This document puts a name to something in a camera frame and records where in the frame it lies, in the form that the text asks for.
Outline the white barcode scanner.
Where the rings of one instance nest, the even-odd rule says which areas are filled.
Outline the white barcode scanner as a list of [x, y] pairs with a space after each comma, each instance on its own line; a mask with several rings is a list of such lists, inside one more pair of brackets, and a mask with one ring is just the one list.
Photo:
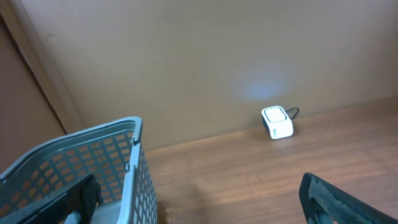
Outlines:
[[281, 106], [271, 106], [261, 111], [264, 127], [274, 140], [293, 135], [293, 122]]

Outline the grey plastic mesh basket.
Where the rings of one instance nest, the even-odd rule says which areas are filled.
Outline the grey plastic mesh basket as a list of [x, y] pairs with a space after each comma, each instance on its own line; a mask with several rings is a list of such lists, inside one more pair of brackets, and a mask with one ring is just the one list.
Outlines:
[[90, 223], [157, 223], [141, 134], [141, 118], [130, 116], [31, 149], [1, 174], [1, 218], [93, 174], [103, 203]]

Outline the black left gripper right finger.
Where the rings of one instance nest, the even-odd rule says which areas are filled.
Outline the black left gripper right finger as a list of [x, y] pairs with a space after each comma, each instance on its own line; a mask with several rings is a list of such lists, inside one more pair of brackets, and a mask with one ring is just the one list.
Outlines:
[[397, 219], [308, 172], [298, 194], [308, 224], [397, 223]]

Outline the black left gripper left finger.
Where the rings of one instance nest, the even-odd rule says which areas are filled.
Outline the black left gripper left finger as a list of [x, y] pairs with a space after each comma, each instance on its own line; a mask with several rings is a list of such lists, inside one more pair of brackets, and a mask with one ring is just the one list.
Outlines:
[[100, 184], [88, 174], [2, 217], [1, 223], [90, 223], [102, 203]]

